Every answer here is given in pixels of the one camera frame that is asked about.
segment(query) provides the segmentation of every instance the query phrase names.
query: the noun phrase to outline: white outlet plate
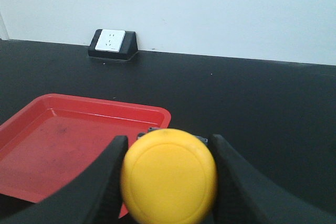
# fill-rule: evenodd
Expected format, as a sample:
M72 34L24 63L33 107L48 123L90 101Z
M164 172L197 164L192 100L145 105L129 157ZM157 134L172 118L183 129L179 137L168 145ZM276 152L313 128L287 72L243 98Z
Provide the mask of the white outlet plate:
M97 41L97 51L119 52L125 31L103 29Z

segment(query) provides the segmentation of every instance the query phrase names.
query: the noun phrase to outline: red tray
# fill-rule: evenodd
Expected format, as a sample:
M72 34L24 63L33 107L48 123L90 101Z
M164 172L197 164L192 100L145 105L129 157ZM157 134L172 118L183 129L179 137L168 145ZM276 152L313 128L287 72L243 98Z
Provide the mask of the red tray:
M138 133L168 127L170 119L158 107L38 97L0 125L0 194L39 202L78 176L116 135L132 145Z

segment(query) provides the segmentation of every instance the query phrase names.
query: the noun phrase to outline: yellow round object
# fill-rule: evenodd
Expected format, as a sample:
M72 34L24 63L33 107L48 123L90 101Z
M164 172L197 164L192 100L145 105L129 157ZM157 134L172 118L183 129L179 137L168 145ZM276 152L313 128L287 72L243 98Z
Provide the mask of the yellow round object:
M141 224L196 224L217 192L215 161L195 136L161 129L137 140L126 153L121 193Z

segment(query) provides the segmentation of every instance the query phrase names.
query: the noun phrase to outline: electrical outlet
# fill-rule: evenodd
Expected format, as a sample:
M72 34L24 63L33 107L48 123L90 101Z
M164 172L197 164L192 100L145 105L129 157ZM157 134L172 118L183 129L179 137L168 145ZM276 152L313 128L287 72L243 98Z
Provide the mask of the electrical outlet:
M103 29L97 41L97 51L119 52L125 31Z
M130 60L138 52L134 31L97 29L88 49L90 57Z

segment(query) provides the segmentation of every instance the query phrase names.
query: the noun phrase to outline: black tabletop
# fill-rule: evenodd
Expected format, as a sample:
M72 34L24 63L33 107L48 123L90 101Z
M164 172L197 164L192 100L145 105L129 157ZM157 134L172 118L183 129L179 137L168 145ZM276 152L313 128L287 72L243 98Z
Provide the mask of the black tabletop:
M223 135L287 191L336 214L336 66L0 40L0 123L47 93L160 106L171 128Z

